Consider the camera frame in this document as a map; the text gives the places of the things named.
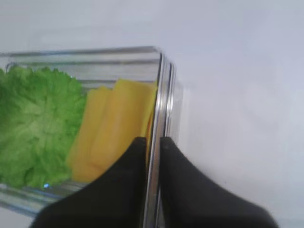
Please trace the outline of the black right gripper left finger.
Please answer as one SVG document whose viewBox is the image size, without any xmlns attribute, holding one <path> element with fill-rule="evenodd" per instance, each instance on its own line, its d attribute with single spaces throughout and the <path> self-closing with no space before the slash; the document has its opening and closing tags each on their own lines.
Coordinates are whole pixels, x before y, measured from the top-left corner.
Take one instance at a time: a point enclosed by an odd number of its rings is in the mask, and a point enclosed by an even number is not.
<svg viewBox="0 0 304 228">
<path fill-rule="evenodd" d="M 42 209 L 32 228 L 137 228 L 146 181 L 146 139 L 136 137 L 102 176 Z"/>
</svg>

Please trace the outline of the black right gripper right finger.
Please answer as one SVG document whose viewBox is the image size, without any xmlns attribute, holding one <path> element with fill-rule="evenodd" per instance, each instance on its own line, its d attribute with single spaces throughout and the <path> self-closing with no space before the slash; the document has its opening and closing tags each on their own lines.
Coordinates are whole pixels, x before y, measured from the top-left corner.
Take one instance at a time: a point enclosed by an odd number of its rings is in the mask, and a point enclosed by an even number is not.
<svg viewBox="0 0 304 228">
<path fill-rule="evenodd" d="M 160 185 L 168 228 L 276 228 L 262 207 L 199 171 L 170 137 L 160 140 Z"/>
</svg>

